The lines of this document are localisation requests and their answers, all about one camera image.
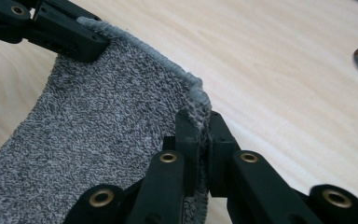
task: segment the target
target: table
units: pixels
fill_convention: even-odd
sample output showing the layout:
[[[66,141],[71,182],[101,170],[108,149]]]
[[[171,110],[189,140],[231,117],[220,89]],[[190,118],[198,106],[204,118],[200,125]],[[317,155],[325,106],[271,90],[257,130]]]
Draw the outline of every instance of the table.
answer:
[[[201,77],[242,149],[308,193],[358,197],[358,1],[106,1],[75,4]],[[0,146],[27,117],[56,54],[0,41]],[[207,223],[228,223],[212,199]]]

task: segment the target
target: black object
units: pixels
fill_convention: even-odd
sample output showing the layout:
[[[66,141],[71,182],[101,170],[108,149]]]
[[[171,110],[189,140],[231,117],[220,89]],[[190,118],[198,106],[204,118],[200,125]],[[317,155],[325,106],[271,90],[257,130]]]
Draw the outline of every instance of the black object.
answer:
[[[183,201],[194,195],[199,174],[194,168],[203,156],[209,190],[213,197],[227,198],[232,223],[358,223],[355,196],[331,185],[312,188],[310,196],[291,189],[260,154],[240,150],[220,114],[211,115],[208,155],[189,150],[199,151],[200,137],[185,111],[175,118],[177,135],[164,138],[144,179],[126,190],[109,185],[89,189],[64,223],[182,223]]]
[[[77,23],[79,17],[100,20],[67,0],[0,0],[0,40],[17,44],[26,38],[77,61],[92,62],[108,41]]]

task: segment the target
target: gray terry cloth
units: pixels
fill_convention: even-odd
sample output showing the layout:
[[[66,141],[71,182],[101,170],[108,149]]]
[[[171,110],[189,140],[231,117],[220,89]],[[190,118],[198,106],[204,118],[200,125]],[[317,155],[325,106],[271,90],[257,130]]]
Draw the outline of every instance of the gray terry cloth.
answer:
[[[58,57],[34,109],[0,149],[0,223],[62,223],[87,189],[126,189],[145,176],[163,136],[174,135],[179,109],[205,140],[211,104],[199,78],[117,27],[78,22],[111,44],[94,63]],[[206,206],[203,186],[186,199],[186,223],[203,223]]]

